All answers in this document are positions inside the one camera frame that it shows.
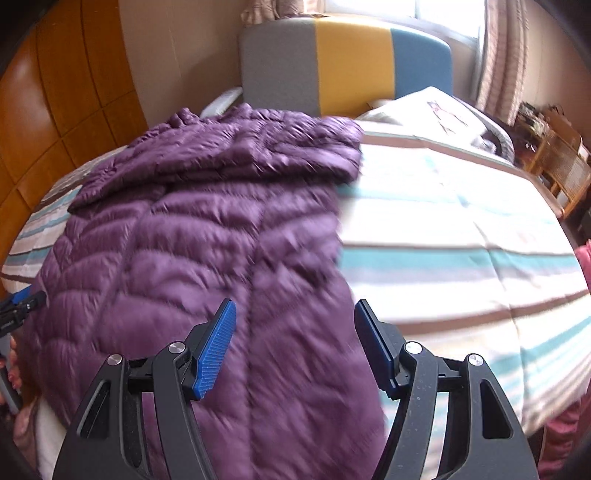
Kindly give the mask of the person's left hand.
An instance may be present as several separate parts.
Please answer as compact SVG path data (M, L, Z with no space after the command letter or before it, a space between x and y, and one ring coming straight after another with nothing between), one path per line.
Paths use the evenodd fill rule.
M7 335L1 339L1 367L7 369L7 378L11 387L20 393L23 379L19 365L18 345L13 336Z

